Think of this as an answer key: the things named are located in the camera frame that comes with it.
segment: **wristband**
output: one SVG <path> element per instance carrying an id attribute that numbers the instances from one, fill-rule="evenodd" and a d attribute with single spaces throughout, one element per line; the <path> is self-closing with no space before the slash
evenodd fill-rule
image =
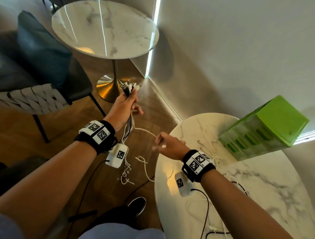
<path id="1" fill-rule="evenodd" d="M 192 182 L 200 183 L 202 175 L 215 169 L 213 160 L 202 151 L 190 150 L 183 158 L 182 171 Z"/>
<path id="2" fill-rule="evenodd" d="M 97 155 L 111 150 L 118 140 L 115 137 L 115 129 L 105 120 L 94 120 L 79 130 L 74 141 L 82 141 L 91 145 Z"/>

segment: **white marble tabletop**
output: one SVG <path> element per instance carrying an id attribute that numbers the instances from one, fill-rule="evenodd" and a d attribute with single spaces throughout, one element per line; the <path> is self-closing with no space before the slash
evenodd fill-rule
<path id="1" fill-rule="evenodd" d="M 121 3 L 78 1 L 52 18 L 57 36 L 70 47 L 95 57 L 128 59 L 149 52 L 159 32 L 144 13 Z"/>
<path id="2" fill-rule="evenodd" d="M 223 147 L 218 135 L 238 119 L 218 113 L 199 114 L 178 125 L 171 135 L 185 140 L 188 147 L 210 154 L 218 162 L 217 169 L 235 179 L 249 196 L 267 210 L 293 238 L 315 238 L 315 215 L 307 191 L 282 151 L 277 151 L 238 162 Z M 201 193 L 181 197 L 174 175 L 181 171 L 182 162 L 159 155 L 155 171 L 155 197 L 160 220 L 168 239 L 199 239 L 207 201 Z M 199 183 L 194 187 L 203 190 Z M 222 221 L 210 205 L 205 234 L 212 227 L 222 230 Z M 208 239 L 225 238 L 211 234 Z"/>

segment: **table pedestal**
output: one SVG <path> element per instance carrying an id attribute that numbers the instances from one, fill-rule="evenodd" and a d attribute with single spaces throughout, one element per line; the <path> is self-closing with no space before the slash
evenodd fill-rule
<path id="1" fill-rule="evenodd" d="M 104 75 L 96 85 L 96 91 L 104 100 L 114 103 L 122 93 L 123 83 L 118 78 L 117 60 L 113 60 L 114 73 Z"/>

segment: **green plastic organizer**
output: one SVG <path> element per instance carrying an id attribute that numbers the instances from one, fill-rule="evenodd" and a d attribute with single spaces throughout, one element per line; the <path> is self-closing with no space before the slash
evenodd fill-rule
<path id="1" fill-rule="evenodd" d="M 308 122 L 276 96 L 232 125 L 219 140 L 237 160 L 249 159 L 291 147 Z"/>

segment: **black shoe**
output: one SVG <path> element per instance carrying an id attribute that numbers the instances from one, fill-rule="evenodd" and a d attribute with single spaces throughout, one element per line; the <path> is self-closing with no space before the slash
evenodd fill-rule
<path id="1" fill-rule="evenodd" d="M 146 207 L 146 199 L 144 197 L 137 197 L 129 203 L 128 207 L 137 217 L 143 212 L 144 208 Z"/>

